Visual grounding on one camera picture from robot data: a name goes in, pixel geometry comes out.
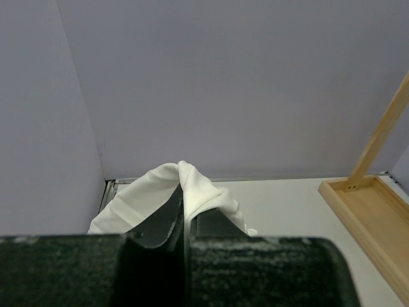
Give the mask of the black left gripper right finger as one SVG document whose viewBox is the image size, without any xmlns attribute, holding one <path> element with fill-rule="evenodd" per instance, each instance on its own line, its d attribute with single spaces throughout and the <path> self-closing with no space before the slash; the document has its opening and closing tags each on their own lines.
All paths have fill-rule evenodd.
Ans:
<svg viewBox="0 0 409 307">
<path fill-rule="evenodd" d="M 219 209 L 192 220 L 187 306 L 359 306 L 348 264 L 321 237 L 252 237 Z"/>
</svg>

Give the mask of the white skirt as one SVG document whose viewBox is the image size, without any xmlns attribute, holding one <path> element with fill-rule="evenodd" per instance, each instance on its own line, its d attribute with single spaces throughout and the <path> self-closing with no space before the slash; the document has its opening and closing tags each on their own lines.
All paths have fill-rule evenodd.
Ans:
<svg viewBox="0 0 409 307">
<path fill-rule="evenodd" d="M 230 190 L 215 187 L 209 178 L 185 161 L 165 163 L 117 192 L 93 218 L 88 233 L 125 233 L 133 229 L 163 206 L 178 186 L 183 192 L 184 221 L 187 227 L 199 214 L 218 209 L 245 234 L 258 234 L 245 224 L 239 204 Z"/>
</svg>

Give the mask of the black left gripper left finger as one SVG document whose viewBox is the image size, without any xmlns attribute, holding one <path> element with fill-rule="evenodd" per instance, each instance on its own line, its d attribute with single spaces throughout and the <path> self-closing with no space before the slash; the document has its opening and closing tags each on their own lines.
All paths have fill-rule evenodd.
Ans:
<svg viewBox="0 0 409 307">
<path fill-rule="evenodd" d="M 1 239 L 2 306 L 183 301 L 183 192 L 123 234 Z"/>
</svg>

